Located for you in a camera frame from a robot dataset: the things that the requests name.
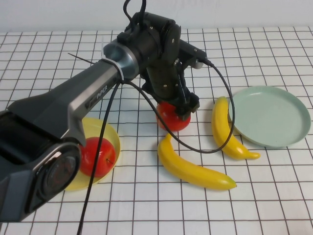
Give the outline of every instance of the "black grid line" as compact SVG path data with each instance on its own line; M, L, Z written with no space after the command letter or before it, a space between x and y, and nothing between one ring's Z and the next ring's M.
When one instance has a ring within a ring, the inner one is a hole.
M237 45L237 47L238 47L238 43L237 43L237 40L236 40L236 34L235 34L234 29L233 29L233 32L234 32L234 37L235 37L236 45ZM242 58L241 58L240 50L239 50L239 49L238 49L238 53L239 53L240 61L241 61L241 64L242 64L242 68L243 68L243 71L244 71L244 74L245 74L245 77L246 77L246 72L245 72L244 64L243 64L243 61L242 61ZM247 84L248 87L250 86L250 85L249 85L249 82L248 82L248 80L247 80L247 78L246 78L246 84ZM258 218L259 218L259 220L260 220L260 219L261 219L261 218L260 218L260 212L259 212L258 204L257 204L257 202L256 202L254 187L253 187L253 183L252 183L251 174L250 174L250 170L249 170L249 167L248 167L248 161L247 161L247 160L246 160L246 166L247 166L247 170L248 170L248 174L249 174L249 179L250 179L250 181L251 181L251 189L252 189L253 197L254 197L254 200L255 200L256 211L257 211L257 214L258 214ZM262 233L262 235L263 235L264 232L263 232L263 227L262 227L261 220L260 220L260 228L261 228L261 233Z
M273 55L273 57L274 57L274 52L273 52L273 50L272 50L270 44L269 44L269 48L270 48L271 53L272 53L272 55ZM285 81L284 81L283 76L282 76L282 74L281 74L281 72L280 72L280 69L279 69L279 66L278 66L278 64L277 64L277 61L276 61L276 58L275 58L275 57L274 57L274 60L275 60L275 63L276 63L276 65L277 65L279 74L280 74L280 76L281 76L281 78L282 78L282 80L283 80L284 86L286 87ZM284 212L284 207L283 207L283 204L282 204L282 202L281 202L281 200L280 200L280 195L279 195L277 183L276 183L276 180L275 180L275 177L274 177L273 169L272 169L272 166L271 166L271 163L270 163L270 159L269 159L269 156L268 156L267 148L265 148L265 151L266 151L266 155L267 155L267 158L268 158L268 163L269 163L269 167L270 167L270 170L271 170L271 173L272 173L272 177L273 177L273 179L274 179L274 183L275 183L275 187L276 187L276 191L277 191L279 203L280 203L280 206L281 206L281 209L282 209L282 212L283 212L283 216L284 216L284 219L286 219L285 212ZM288 234L290 234L290 233L289 233L289 227L288 227L287 222L286 222L286 227L287 227L287 232L288 232Z
M191 69L191 76L192 76L192 85L194 86L194 78L193 78L193 70ZM196 120L197 120L197 129L198 129L198 135L199 135L199 149L201 150L201 141L200 141L200 130L199 130L199 120L198 120L198 113L196 112ZM202 153L200 153L200 158L201 158L201 166L203 167L203 158L202 158ZM205 200L207 202L207 193L206 190L204 189L204 196L205 196ZM211 225L210 225L210 214L209 214L209 206L206 203L206 213L207 213L207 219L208 219L208 223L209 223L209 232L211 234Z
M288 53L289 53L289 55L290 55L290 57L291 57L291 60L292 60L292 62L293 62L293 64L294 64L294 67L295 67L295 69L296 69L296 71L297 71L297 74L298 74L298 76L301 78L301 76L300 76L300 74L299 74L299 72L298 72L298 69L297 69L297 67L296 67L296 65L295 65L295 63L294 63L294 61L293 61L293 58L292 58L292 56L291 56L291 54L290 54L290 51L289 51L287 45L286 45L286 48L287 48L287 51L288 51ZM292 168L293 168L294 173L295 173L295 176L296 176L296 178L297 178L297 182L298 182L298 185L299 185L299 188L300 188L300 191L301 191L301 195L302 195L303 201L304 201L305 206L306 206L307 211L308 211L308 216L309 216L309 218L311 219L310 211L309 211L307 202L306 202L306 200L305 200L305 198L304 198L304 196L303 196L303 191L302 191L301 185L300 185L300 183L299 183L299 179L298 179L298 176L297 176L297 172L296 172L296 170L295 170L295 168L294 168L294 164L293 164L293 162L292 162L291 154L290 154L290 151L289 151L288 147L287 147L287 151L288 151L288 154L289 154L289 157L290 157L290 161L291 161L291 164L292 164Z
M219 36L219 42L221 44L221 47L222 47L222 43L221 43L221 37L220 37L220 33L219 33L219 29L218 29L218 36ZM222 50L222 55L223 55L223 59L224 59L224 64L226 64L225 62L225 58L224 58L224 52ZM229 82L229 77L228 77L228 73L227 73L227 68L225 68L225 72L226 72L226 76L227 77L227 81L228 81L228 86L229 86L229 89L231 91L231 85L230 85L230 82ZM222 152L222 156L223 156L223 163L225 164L225 155L224 153ZM225 169L225 174L227 175L227 169L226 169L226 166L224 166L224 169ZM229 194L229 200L230 200L230 206L231 206L231 212L232 212L232 216L234 218L234 226L235 226L235 233L236 235L238 234L237 232L237 226L236 226L236 222L235 222L235 214L234 214L234 209L233 209L233 203L232 203L232 200L231 200L231 194L230 194L230 191L228 191L228 194Z

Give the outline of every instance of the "red fruit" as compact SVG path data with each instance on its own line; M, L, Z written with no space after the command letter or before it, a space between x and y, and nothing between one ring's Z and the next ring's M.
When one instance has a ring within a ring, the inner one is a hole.
M86 147L80 146L82 151L82 162L80 170L82 173L91 176L99 138L88 138L86 139L86 142ZM113 168L114 163L114 146L107 139L103 138L99 152L98 164L94 176L96 178L105 176Z
M171 131L181 131L190 123L190 116L185 121L181 120L180 117L175 113L175 106L169 103L162 102L156 106L156 109ZM156 119L159 127L165 130L163 124L158 119L158 117L156 117Z

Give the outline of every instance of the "fruit in bowl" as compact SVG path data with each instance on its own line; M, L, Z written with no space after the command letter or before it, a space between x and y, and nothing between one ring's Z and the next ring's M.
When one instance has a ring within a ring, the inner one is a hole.
M82 161L80 171L85 175L91 176L94 160L96 157L99 138L91 137L86 139L86 146L80 146L82 152ZM114 167L116 153L114 146L107 139L103 138L101 142L95 178L104 177Z

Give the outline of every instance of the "yellow banana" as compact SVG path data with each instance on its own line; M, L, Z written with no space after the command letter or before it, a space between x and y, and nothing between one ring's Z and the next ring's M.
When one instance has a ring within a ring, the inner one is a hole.
M219 97L213 107L212 132L218 147L225 143L230 133L228 124L228 102L224 96ZM259 153L247 150L234 136L230 138L227 145L223 148L223 152L237 160L257 159L261 156Z
M229 190L237 186L229 176L195 165L180 157L172 147L171 137L167 134L157 147L161 163L171 174L203 188Z

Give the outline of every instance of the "white wall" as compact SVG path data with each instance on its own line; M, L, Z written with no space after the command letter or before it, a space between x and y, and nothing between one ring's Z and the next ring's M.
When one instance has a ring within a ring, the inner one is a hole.
M147 11L183 28L311 26L313 0L147 0ZM0 31L123 29L124 0L0 0ZM140 10L132 0L129 13Z

